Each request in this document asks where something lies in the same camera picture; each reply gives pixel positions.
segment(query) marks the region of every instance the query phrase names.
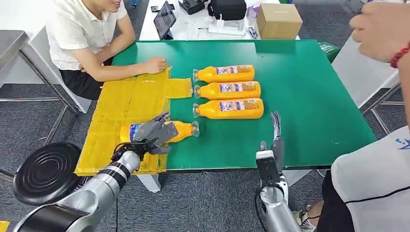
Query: bottle label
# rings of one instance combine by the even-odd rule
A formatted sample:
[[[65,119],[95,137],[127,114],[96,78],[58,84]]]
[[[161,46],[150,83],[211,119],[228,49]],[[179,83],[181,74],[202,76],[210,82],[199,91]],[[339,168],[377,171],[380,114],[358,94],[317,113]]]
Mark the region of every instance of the bottle label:
[[[130,126],[130,141],[134,140],[134,135],[141,126],[142,126],[142,123],[131,124],[131,126]]]
[[[256,85],[254,82],[246,83],[233,83],[233,84],[220,84],[221,93],[232,93],[232,92],[243,92],[243,91],[254,91],[256,90]]]
[[[245,100],[245,101],[221,101],[220,110],[222,112],[232,111],[232,110],[251,110],[258,109],[259,104],[255,100]]]
[[[235,74],[235,73],[247,73],[250,72],[249,65],[235,65],[217,67],[217,74]]]

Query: green tabletop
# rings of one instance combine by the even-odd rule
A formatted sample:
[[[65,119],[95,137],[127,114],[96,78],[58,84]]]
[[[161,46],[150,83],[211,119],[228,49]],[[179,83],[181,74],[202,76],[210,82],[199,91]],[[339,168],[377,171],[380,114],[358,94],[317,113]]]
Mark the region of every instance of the green tabletop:
[[[270,112],[275,110],[282,117],[286,169],[328,167],[376,140],[314,40],[138,42],[116,55],[114,64],[152,56],[167,59],[171,78],[188,78],[192,69],[207,66],[252,64],[264,102],[260,119],[211,120],[192,115],[193,103],[208,100],[171,100],[171,119],[197,120],[201,134],[171,144],[167,170],[255,168],[259,142],[271,144]]]

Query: bottle cap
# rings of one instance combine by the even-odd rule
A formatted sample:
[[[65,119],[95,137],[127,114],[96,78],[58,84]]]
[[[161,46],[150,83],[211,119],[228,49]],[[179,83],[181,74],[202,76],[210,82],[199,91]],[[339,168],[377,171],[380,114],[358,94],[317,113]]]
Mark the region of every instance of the bottle cap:
[[[196,99],[201,97],[201,87],[200,86],[194,86],[194,96]]]
[[[198,122],[193,121],[191,123],[191,125],[192,125],[192,135],[195,136],[195,137],[198,137],[199,136],[199,124],[198,124]]]
[[[197,69],[192,70],[192,80],[193,80],[193,82],[198,81],[198,70]]]
[[[199,117],[199,105],[194,103],[192,106],[192,113],[193,113],[193,117],[197,118]]]

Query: white shirt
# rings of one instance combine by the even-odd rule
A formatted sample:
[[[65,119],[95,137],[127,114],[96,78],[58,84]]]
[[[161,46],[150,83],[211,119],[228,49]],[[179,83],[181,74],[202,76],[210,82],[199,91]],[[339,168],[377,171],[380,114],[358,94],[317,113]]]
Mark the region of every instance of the white shirt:
[[[79,70],[70,50],[90,47],[98,53],[109,45],[118,19],[127,15],[124,2],[116,13],[102,12],[97,19],[82,0],[53,0],[46,22],[50,56],[61,70]]]
[[[384,196],[410,186],[409,128],[343,155],[332,165],[332,181],[344,202]],[[386,198],[349,203],[355,232],[410,231],[410,189]]]

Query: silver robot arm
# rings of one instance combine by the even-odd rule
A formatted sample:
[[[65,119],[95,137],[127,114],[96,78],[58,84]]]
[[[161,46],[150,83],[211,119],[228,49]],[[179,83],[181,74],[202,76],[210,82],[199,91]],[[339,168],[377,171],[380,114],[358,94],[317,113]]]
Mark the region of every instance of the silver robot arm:
[[[255,207],[259,221],[266,232],[302,232],[288,207],[288,182],[282,173],[284,143],[280,130],[278,112],[271,114],[274,140],[271,149],[266,149],[266,142],[260,144],[256,153],[256,164],[261,175],[261,187],[255,193]],[[266,218],[266,227],[259,215],[257,198],[262,201],[262,211]]]
[[[42,205],[26,215],[14,232],[92,232],[111,208],[131,174],[138,170],[146,152],[166,153],[162,145],[178,134],[173,123],[164,125],[162,113],[142,125],[131,143],[120,144],[113,162],[100,170],[81,189],[62,200]]]

